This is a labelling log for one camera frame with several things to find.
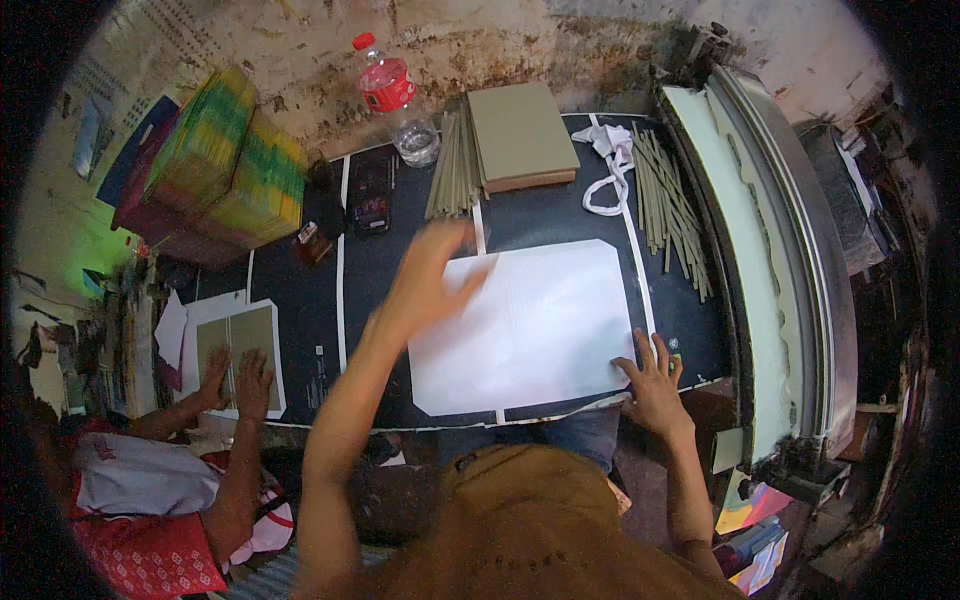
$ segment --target stack of notebooks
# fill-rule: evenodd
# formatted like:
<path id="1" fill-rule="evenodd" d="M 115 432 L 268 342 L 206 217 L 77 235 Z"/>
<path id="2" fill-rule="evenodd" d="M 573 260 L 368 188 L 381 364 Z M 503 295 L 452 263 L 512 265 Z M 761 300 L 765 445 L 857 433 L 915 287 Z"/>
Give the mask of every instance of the stack of notebooks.
<path id="1" fill-rule="evenodd" d="M 467 97 L 487 194 L 574 180 L 580 160 L 546 84 L 481 89 Z"/>
<path id="2" fill-rule="evenodd" d="M 226 194 L 255 93 L 237 67 L 211 75 L 183 107 L 156 156 L 145 181 L 144 202 L 161 202 L 190 215 Z"/>
<path id="3" fill-rule="evenodd" d="M 256 248 L 300 229 L 306 158 L 300 144 L 259 108 L 244 138 L 229 192 L 207 214 Z"/>

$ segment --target paper on floor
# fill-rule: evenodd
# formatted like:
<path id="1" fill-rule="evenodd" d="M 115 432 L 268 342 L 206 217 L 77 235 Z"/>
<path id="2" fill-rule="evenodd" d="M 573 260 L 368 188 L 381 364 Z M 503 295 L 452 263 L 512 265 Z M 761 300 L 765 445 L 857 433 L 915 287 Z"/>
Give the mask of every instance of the paper on floor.
<path id="1" fill-rule="evenodd" d="M 430 416 L 517 408 L 626 387 L 634 359 L 616 249 L 601 240 L 451 260 L 451 288 L 496 261 L 458 317 L 409 345 L 414 404 Z"/>
<path id="2" fill-rule="evenodd" d="M 177 371 L 180 370 L 180 348 L 183 345 L 186 319 L 187 311 L 180 303 L 177 290 L 170 290 L 170 299 L 163 309 L 160 321 L 156 324 L 154 337 L 159 348 L 160 358 Z"/>

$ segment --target man's left hand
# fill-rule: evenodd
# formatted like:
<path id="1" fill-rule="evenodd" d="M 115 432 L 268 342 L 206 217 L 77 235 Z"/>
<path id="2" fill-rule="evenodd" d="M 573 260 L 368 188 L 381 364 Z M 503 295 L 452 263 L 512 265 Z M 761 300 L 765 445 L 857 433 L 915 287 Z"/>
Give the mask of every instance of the man's left hand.
<path id="1" fill-rule="evenodd" d="M 229 396 L 224 396 L 221 392 L 229 366 L 230 348 L 226 345 L 212 350 L 206 356 L 206 375 L 197 392 L 198 408 L 201 411 L 222 411 L 229 404 Z"/>

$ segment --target man's right hand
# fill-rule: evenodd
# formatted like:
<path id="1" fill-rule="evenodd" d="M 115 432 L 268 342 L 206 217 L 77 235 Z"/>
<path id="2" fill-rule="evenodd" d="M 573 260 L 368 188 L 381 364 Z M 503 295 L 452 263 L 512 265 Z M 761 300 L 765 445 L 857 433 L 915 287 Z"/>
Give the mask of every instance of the man's right hand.
<path id="1" fill-rule="evenodd" d="M 654 333 L 657 356 L 650 349 L 650 342 L 643 331 L 634 331 L 636 346 L 640 350 L 640 362 L 643 371 L 634 361 L 619 357 L 611 362 L 623 370 L 634 384 L 634 399 L 623 406 L 623 412 L 647 431 L 660 436 L 670 443 L 682 439 L 692 439 L 693 419 L 686 412 L 677 394 L 677 384 L 684 364 L 679 358 L 671 356 L 659 334 Z"/>
<path id="2" fill-rule="evenodd" d="M 267 355 L 259 348 L 247 350 L 240 360 L 240 373 L 236 378 L 236 403 L 241 420 L 262 421 L 267 417 L 274 370 L 264 372 L 265 362 Z"/>

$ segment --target stack of cardboard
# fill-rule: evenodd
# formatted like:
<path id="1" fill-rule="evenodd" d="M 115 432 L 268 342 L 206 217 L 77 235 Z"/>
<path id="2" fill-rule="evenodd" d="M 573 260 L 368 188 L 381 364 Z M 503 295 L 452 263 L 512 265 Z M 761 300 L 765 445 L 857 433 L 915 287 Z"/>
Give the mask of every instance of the stack of cardboard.
<path id="1" fill-rule="evenodd" d="M 573 181 L 580 160 L 546 84 L 481 89 L 468 99 L 487 194 Z"/>
<path id="2" fill-rule="evenodd" d="M 185 214 L 227 193 L 256 89 L 240 69 L 214 73 L 183 107 L 144 184 L 145 202 Z"/>
<path id="3" fill-rule="evenodd" d="M 444 111 L 443 146 L 426 203 L 424 218 L 460 216 L 470 210 L 483 193 L 477 162 L 476 139 L 470 119 L 470 106 L 461 98 Z"/>
<path id="4" fill-rule="evenodd" d="M 300 229 L 306 159 L 300 144 L 259 108 L 244 138 L 229 192 L 208 213 L 256 248 Z"/>
<path id="5" fill-rule="evenodd" d="M 214 73 L 176 122 L 148 132 L 111 226 L 208 268 L 297 231 L 305 157 L 254 94 L 239 69 Z"/>

